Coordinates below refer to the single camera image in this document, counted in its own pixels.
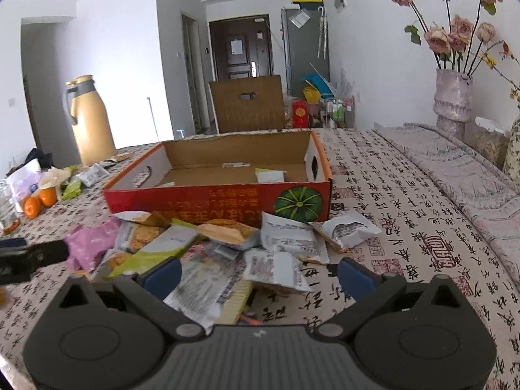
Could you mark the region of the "white printed snack packet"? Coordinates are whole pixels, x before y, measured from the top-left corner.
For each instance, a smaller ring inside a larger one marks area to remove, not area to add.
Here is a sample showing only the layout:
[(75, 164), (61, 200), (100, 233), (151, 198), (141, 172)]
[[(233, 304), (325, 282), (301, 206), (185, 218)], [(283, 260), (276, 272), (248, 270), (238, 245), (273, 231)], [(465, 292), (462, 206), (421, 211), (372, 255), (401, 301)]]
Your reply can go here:
[(301, 273), (301, 262), (288, 252), (250, 249), (243, 260), (243, 277), (254, 283), (276, 286), (295, 292), (311, 292), (306, 277)]

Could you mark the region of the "orange mandarin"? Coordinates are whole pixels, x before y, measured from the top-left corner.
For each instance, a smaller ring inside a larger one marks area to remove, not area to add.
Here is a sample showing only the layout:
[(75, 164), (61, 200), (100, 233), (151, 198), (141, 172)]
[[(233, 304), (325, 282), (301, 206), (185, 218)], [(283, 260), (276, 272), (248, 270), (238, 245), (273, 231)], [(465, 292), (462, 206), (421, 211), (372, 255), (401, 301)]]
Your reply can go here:
[(41, 200), (36, 196), (27, 197), (23, 210), (27, 218), (35, 219), (41, 214)]
[(57, 192), (54, 188), (41, 189), (38, 197), (41, 204), (45, 207), (52, 207), (57, 203)]

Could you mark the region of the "white black snack packet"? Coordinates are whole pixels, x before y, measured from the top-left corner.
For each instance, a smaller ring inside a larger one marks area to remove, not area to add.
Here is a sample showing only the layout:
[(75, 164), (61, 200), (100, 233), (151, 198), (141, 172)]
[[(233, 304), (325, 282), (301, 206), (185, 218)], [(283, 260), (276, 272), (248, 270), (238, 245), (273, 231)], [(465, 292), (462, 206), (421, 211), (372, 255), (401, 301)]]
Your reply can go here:
[(382, 230), (357, 210), (346, 210), (324, 222), (313, 222), (311, 226), (335, 248), (337, 252), (357, 247), (361, 243), (379, 236)]

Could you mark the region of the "pink snack packet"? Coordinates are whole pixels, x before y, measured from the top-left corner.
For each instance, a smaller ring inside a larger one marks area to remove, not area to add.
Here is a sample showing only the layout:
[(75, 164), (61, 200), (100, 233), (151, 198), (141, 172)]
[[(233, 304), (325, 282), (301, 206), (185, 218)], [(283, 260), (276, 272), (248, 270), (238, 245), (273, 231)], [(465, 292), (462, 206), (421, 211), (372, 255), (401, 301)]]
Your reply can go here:
[(94, 271), (105, 253), (114, 247), (121, 221), (112, 217), (96, 227), (78, 226), (63, 240), (69, 248), (68, 264), (73, 270)]

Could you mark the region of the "white grey snack packet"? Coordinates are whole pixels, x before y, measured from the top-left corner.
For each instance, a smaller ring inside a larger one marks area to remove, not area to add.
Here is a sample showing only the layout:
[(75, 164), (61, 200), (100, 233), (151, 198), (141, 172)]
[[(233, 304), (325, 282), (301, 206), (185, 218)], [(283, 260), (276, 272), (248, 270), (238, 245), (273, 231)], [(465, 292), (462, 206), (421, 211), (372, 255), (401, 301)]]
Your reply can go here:
[(331, 262), (323, 237), (305, 223), (263, 212), (260, 237), (266, 250), (288, 252), (303, 262)]

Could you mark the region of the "orange cracker snack packet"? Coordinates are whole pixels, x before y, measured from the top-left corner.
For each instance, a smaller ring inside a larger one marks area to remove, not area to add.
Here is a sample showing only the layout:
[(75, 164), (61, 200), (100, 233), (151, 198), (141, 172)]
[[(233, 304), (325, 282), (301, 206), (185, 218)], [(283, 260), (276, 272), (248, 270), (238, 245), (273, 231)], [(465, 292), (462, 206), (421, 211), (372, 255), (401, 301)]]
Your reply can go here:
[(234, 220), (214, 219), (197, 226), (197, 231), (210, 241), (238, 251), (260, 245), (260, 230)]

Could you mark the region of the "red cardboard pumpkin box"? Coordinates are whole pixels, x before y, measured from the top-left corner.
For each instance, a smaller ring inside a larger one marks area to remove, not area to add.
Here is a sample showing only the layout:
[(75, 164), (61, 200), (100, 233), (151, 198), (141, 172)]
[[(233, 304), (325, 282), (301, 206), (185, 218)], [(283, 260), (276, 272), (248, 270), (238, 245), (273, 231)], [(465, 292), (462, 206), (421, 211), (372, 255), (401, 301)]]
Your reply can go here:
[[(258, 183), (255, 168), (284, 171), (285, 181)], [(109, 180), (103, 195), (113, 213), (155, 211), (195, 225), (222, 218), (259, 226), (263, 212), (326, 220), (332, 182), (315, 132), (262, 131), (156, 144)]]

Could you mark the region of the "tan thermos jug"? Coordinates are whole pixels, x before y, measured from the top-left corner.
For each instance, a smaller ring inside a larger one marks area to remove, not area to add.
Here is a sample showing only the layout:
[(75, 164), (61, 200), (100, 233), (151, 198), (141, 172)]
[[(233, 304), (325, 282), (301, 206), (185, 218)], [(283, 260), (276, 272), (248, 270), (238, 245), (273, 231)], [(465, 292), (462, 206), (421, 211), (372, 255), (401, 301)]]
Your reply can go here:
[(115, 156), (108, 113), (93, 76), (77, 77), (66, 86), (64, 111), (71, 123), (82, 164), (93, 165)]

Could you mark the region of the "patterned pink sofa cover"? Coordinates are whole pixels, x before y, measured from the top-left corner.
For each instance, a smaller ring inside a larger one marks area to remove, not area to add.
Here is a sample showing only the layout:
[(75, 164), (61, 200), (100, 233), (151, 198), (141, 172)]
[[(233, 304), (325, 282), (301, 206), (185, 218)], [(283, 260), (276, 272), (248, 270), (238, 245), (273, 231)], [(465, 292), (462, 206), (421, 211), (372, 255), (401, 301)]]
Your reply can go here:
[(375, 124), (375, 132), (433, 180), (519, 283), (519, 186), (471, 147), (434, 126)]

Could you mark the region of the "red gift box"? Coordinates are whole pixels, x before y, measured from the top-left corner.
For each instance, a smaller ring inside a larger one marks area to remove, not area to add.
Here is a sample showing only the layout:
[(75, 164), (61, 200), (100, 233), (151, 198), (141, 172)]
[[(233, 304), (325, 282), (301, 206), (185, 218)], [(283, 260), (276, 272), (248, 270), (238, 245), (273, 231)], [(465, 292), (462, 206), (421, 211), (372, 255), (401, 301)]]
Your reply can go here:
[(309, 128), (309, 115), (307, 111), (307, 102), (302, 99), (294, 99), (292, 101), (292, 126), (295, 129)]

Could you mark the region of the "pink textured flower vase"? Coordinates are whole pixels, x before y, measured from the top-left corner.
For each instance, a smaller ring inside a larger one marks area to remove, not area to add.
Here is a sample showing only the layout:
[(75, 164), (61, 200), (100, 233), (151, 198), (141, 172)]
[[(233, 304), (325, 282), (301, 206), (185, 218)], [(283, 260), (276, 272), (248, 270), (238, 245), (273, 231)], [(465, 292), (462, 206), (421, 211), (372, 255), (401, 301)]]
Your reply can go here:
[(463, 141), (473, 113), (473, 79), (454, 70), (438, 69), (433, 111), (436, 127)]

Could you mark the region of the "dried pink rose bouquet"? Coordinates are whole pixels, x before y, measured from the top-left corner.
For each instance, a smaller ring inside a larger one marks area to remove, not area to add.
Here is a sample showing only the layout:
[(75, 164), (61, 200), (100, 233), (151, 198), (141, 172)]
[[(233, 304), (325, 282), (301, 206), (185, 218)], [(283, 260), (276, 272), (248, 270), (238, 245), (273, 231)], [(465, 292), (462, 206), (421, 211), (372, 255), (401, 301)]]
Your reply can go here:
[(498, 37), (495, 26), (481, 19), (483, 12), (496, 14), (496, 6), (503, 0), (479, 0), (475, 20), (468, 20), (451, 12), (450, 3), (442, 0), (448, 24), (428, 24), (415, 0), (390, 0), (401, 7), (410, 8), (418, 23), (405, 27), (405, 33), (415, 45), (426, 44), (433, 53), (437, 68), (449, 73), (460, 73), (472, 78), (479, 66), (485, 65), (509, 84), (509, 98), (519, 101), (519, 82), (501, 72), (498, 61), (510, 60), (518, 63), (519, 57), (509, 44)]

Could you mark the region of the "dark brown entrance door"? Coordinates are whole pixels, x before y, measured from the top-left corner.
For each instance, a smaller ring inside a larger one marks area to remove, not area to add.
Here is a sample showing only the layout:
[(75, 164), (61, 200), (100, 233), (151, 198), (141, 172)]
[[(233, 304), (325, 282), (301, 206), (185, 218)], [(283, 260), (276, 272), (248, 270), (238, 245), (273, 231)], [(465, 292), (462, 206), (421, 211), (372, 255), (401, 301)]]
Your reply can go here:
[(257, 15), (209, 23), (216, 80), (271, 76), (269, 16)]

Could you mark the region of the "grey refrigerator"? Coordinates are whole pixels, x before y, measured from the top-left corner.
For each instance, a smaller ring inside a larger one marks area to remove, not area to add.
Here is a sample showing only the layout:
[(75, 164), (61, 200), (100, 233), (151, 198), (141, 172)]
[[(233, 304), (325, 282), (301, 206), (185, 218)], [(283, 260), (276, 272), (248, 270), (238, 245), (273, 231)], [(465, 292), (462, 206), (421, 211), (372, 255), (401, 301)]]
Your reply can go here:
[(330, 79), (329, 54), (323, 54), (325, 34), (320, 40), (322, 15), (322, 10), (281, 10), (286, 88), (292, 97), (303, 97), (308, 75), (319, 72), (325, 79)]

